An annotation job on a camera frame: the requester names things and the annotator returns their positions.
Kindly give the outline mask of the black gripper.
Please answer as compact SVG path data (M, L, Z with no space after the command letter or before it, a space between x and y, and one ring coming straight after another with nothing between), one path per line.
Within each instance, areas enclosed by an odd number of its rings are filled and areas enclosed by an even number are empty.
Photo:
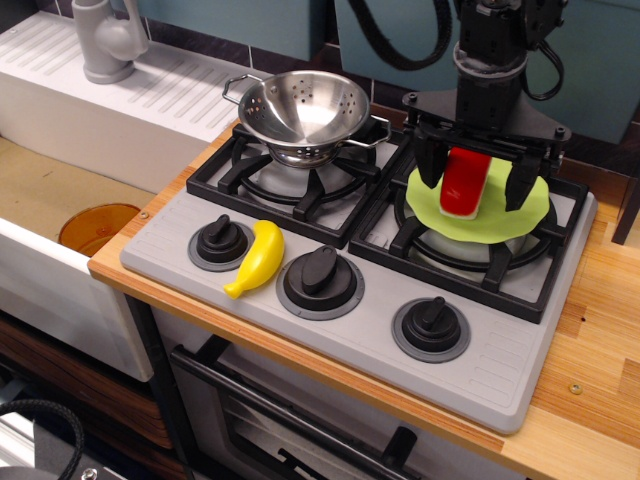
M559 169L571 137L568 127L534 108L519 78L497 83L463 79L452 90L409 92L403 104L422 182L437 186L453 147L511 161L506 211L523 206L538 174Z

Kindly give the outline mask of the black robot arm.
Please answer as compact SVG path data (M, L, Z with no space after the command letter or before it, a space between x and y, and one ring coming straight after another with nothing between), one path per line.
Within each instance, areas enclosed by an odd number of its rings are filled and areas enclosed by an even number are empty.
M564 71L546 38L563 25L565 7L563 1L456 2L456 88L403 98L424 184L438 184L452 147L497 157L513 165L505 200L507 210L514 211L523 206L538 177L558 168L571 132L533 104L559 89L532 93L526 68L530 52L540 51L557 72Z

